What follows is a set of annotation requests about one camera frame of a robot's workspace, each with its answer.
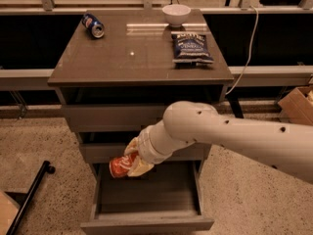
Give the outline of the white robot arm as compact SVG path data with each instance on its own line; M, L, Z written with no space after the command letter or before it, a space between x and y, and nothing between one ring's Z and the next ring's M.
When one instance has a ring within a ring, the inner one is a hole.
M214 107L187 101L171 104L163 118L143 129L127 148L157 165L195 143L224 147L306 182L313 181L313 127L221 116Z

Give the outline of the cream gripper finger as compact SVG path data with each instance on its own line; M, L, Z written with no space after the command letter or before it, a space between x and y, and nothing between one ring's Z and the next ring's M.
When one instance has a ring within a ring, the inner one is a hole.
M128 156L137 153L138 153L138 138L134 137L126 146L124 150L124 155Z
M145 162L139 155L131 154L129 156L131 166L127 172L129 177L138 177L150 171L154 165Z

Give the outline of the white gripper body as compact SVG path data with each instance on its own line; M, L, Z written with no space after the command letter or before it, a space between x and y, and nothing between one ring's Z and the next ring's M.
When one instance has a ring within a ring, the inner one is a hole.
M149 125L138 136L139 155L149 164L162 163L172 156L175 149L175 141L165 130L163 121Z

